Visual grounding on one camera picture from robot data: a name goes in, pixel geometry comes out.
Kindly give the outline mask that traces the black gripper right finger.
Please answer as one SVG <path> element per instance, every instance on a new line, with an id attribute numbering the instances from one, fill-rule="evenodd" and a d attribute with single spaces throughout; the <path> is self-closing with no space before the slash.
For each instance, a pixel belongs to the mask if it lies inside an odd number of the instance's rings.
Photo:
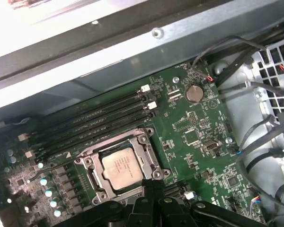
<path id="1" fill-rule="evenodd" d="M 190 207 L 173 197 L 166 197 L 162 180 L 153 181 L 156 201 L 164 227 L 264 227 L 265 225 L 206 201 Z"/>

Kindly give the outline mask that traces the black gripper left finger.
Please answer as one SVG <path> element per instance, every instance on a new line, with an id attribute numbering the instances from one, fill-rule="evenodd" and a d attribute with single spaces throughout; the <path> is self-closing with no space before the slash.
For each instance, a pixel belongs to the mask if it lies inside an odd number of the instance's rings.
<path id="1" fill-rule="evenodd" d="M 154 227 L 158 200 L 164 197 L 163 180 L 143 180 L 141 197 L 131 197 L 124 206 L 106 201 L 58 224 L 59 227 Z"/>

